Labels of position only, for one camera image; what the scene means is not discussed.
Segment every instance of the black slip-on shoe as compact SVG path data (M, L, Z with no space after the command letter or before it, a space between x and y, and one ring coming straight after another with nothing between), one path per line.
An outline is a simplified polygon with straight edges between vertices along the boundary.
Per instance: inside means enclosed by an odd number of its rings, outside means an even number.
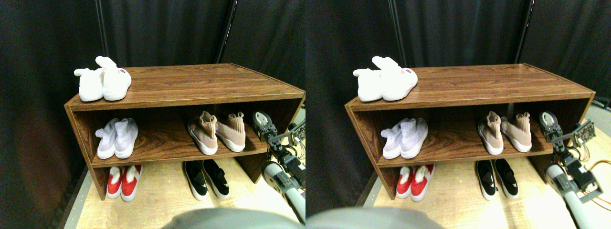
M496 184L494 183L494 172L489 160L477 161L475 163L477 177L480 180L481 193L487 200L494 200L496 196Z
M518 182L516 177L513 176L513 170L505 159L494 160L494 170L500 177L500 183L503 186L503 192L510 199L518 197Z
M212 181L212 189L219 198L229 197L229 185L225 180L225 171L219 168L216 162L212 159L203 160L203 170Z
M187 175L193 196L198 200L204 200L208 194L208 188L206 187L206 179L203 177L201 162L185 161L183 162L183 169Z

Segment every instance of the wooden platform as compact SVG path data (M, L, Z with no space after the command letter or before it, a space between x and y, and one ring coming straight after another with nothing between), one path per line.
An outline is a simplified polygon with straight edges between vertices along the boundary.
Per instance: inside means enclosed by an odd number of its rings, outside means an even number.
M196 200L181 162L147 164L143 165L141 183L132 202L124 202L121 197L102 201L92 184L77 228L160 228L177 214L217 207L269 211L297 221L282 196L263 180L254 184L235 159L215 161L225 170L231 191L227 199L211 192L206 200Z
M588 143L591 159L611 159L611 137L596 130ZM422 211L445 228L575 228L564 201L545 184L527 158L507 159L515 172L520 197L505 197L498 181L499 191L493 201L484 199L475 174L474 162L444 163L436 166L434 178L421 202L410 198L391 200L381 189L375 207L396 207ZM611 188L611 166L598 165L594 170L603 190ZM609 192L601 198L611 200ZM592 202L584 204L593 224L608 227L611 212Z

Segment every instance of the shoe tongue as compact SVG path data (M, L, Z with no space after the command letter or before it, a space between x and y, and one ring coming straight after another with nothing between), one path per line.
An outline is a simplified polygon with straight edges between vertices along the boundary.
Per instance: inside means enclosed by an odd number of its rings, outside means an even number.
M492 185L494 182L494 180L492 179L492 174L490 172L486 172L486 174L484 174L481 180L487 185Z

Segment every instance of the black pole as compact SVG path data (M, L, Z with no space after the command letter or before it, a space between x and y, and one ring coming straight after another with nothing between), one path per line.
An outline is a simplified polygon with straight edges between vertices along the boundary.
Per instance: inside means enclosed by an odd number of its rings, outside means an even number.
M233 16L235 15L235 9L238 7L238 0L235 0L229 10L229 16L227 16L227 25L225 26L225 34L223 36L223 41L219 46L219 52L216 55L215 64L221 62L221 58L223 57L223 52L225 51L225 45L227 44L227 37L229 37L229 30L231 30L231 25L233 23Z
M524 47L524 40L526 39L526 32L529 29L530 17L533 13L533 6L535 5L535 0L530 0L528 12L526 13L526 17L524 18L524 28L522 29L522 37L520 38L520 44L518 44L518 51L516 53L516 60L513 62L514 64L518 64L520 61L520 56L522 55L522 48Z
M390 8L390 16L395 27L395 36L397 38L397 48L399 49L399 55L401 56L401 66L406 68L408 63L405 58L405 49L403 49L403 38L401 37L401 26L399 25L399 15L397 13L397 2L395 0L388 0L388 6Z

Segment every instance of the shoe rack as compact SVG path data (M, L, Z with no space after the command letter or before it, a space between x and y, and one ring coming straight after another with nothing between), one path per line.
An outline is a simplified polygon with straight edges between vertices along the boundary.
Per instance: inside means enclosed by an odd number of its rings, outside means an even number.
M125 68L132 77L127 96L118 101L83 102L74 96L64 108L100 198L106 197L112 166L235 158L256 183L267 160L267 144L252 129L252 113L265 111L278 130L286 130L306 98L305 91L235 64ZM204 155L185 128L202 111L220 120L244 113L246 147L230 151L220 140L214 155ZM112 118L133 118L138 137L129 158L100 159L95 131Z
M552 159L552 146L539 129L539 113L551 111L562 130L574 130L595 92L575 82L528 64L413 68L418 84L398 101L361 102L345 105L354 129L388 195L395 198L399 170L404 165L438 164L485 159L529 157L543 178ZM530 113L532 148L521 153L503 135L505 149L489 154L477 133L477 122L489 111L515 117ZM428 135L418 156L382 157L386 139L380 132L403 118L424 118Z

